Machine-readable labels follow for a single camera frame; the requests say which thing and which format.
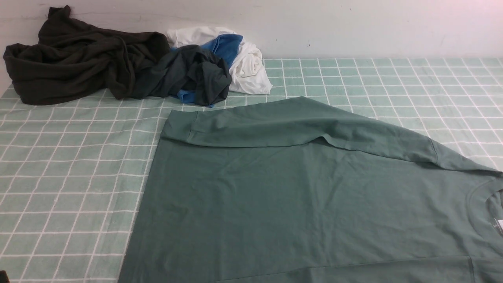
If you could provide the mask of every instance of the grid pattern tablecloth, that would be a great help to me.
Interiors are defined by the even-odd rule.
[[[56,106],[0,98],[0,269],[13,282],[115,282],[158,135],[171,110],[307,96],[400,125],[503,170],[503,65],[496,58],[265,60],[267,96],[214,108],[117,101]]]

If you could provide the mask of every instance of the dark green shirt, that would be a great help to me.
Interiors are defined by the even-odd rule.
[[[503,282],[501,173],[306,98],[171,112],[127,282]]]

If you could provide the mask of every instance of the pile of clothes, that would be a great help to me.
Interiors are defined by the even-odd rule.
[[[23,103],[58,104],[108,88],[117,99],[178,96],[211,106],[229,90],[268,94],[262,54],[241,35],[200,27],[128,33],[70,18],[50,8],[39,43],[7,46],[4,60]]]

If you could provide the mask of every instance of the neckline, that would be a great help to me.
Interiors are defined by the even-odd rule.
[[[503,237],[494,229],[491,222],[484,217],[484,211],[487,210],[485,202],[493,194],[503,190],[501,184],[501,177],[496,177],[482,184],[468,195],[467,205],[468,217],[473,228],[489,245],[503,255]]]

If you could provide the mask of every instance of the green t-shirt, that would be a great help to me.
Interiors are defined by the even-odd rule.
[[[501,172],[307,98],[171,112],[119,283],[503,282]]]

